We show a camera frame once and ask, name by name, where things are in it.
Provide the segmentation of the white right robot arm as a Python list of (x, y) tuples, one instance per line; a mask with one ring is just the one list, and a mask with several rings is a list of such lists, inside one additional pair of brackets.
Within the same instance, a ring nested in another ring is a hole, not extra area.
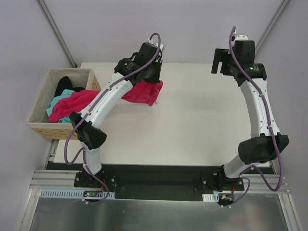
[(277, 159), (289, 144), (278, 128), (267, 95), (267, 74), (263, 64), (255, 63), (255, 43), (236, 40), (230, 49), (216, 48), (211, 72), (234, 77), (247, 105), (251, 138), (238, 145), (238, 154), (223, 166), (217, 186), (229, 189), (234, 179), (252, 165)]

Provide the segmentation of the pink t shirt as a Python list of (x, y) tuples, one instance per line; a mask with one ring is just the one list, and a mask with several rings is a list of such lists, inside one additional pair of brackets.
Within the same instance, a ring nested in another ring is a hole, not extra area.
[[(121, 99), (129, 103), (143, 103), (152, 106), (163, 87), (163, 81), (159, 83), (148, 83), (142, 81), (136, 84)], [(72, 112), (80, 112), (98, 95), (95, 90), (82, 90), (74, 92), (66, 99), (60, 100), (53, 108), (50, 120), (58, 120), (62, 117), (69, 117)]]

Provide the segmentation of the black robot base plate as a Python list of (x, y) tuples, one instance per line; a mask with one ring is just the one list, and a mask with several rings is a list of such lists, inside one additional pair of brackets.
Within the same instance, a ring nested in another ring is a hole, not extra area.
[(117, 199), (201, 201), (214, 191), (244, 191), (240, 178), (227, 179), (220, 167), (103, 165), (92, 177), (85, 170), (75, 176), (74, 186), (100, 188)]

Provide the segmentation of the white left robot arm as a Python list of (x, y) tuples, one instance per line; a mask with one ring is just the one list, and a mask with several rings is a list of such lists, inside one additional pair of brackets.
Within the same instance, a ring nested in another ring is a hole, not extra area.
[(81, 142), (85, 182), (91, 187), (101, 184), (101, 146), (107, 139), (100, 127), (116, 103), (139, 83), (161, 83), (163, 43), (148, 40), (130, 58), (123, 58), (114, 68), (108, 84), (80, 112), (72, 112), (73, 131)]

